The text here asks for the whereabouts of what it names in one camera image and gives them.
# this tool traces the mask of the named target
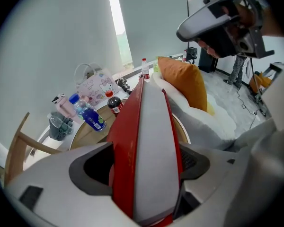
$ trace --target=dark bottle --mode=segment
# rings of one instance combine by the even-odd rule
[[[108,107],[117,117],[118,113],[120,113],[120,110],[123,107],[123,103],[121,102],[121,99],[118,98],[117,96],[114,96],[114,93],[112,90],[108,90],[105,93],[105,95],[108,98],[108,102],[107,102]]]

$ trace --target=floor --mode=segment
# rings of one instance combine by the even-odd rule
[[[251,115],[247,109],[242,108],[242,102],[238,99],[238,89],[234,85],[231,86],[223,82],[223,79],[227,79],[228,76],[218,71],[211,73],[201,71],[201,73],[205,82],[207,93],[215,98],[217,105],[224,108],[236,123],[236,138],[245,131],[249,130],[255,116]],[[238,93],[240,94],[240,98],[244,101],[246,107],[252,113],[257,110],[257,105],[248,98],[250,93],[245,85],[242,85]],[[265,117],[259,112],[252,124],[252,128],[264,122],[265,120]]]

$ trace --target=bottle cap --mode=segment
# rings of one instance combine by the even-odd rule
[[[112,95],[114,95],[112,90],[108,90],[108,91],[105,92],[105,96],[107,96],[107,97],[111,97]]]
[[[77,93],[74,93],[74,94],[70,97],[69,101],[70,101],[72,104],[75,104],[76,102],[79,101],[79,99],[80,99],[79,95],[78,95]]]

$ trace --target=wooden table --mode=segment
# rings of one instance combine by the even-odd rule
[[[71,143],[70,149],[75,149],[75,148],[79,148],[82,146],[93,145],[93,144],[106,141],[109,129],[112,126],[113,122],[115,121],[115,116],[110,111],[107,105],[97,110],[97,112],[105,120],[106,128],[103,129],[103,131],[101,132],[96,132],[93,130],[92,127],[90,127],[86,122],[84,122],[79,128],[79,130],[77,131],[74,137],[74,140]],[[174,120],[174,124],[176,127],[178,140],[188,143],[185,130],[182,128],[182,126],[180,125],[180,123],[178,122],[175,116],[173,116],[173,120]]]

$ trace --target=white sofa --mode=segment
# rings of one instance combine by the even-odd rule
[[[217,105],[213,96],[207,94],[207,101],[214,109],[214,116],[189,106],[186,98],[170,83],[154,72],[150,84],[164,89],[169,97],[172,112],[183,123],[192,144],[207,148],[226,149],[235,140],[236,123],[226,110]]]

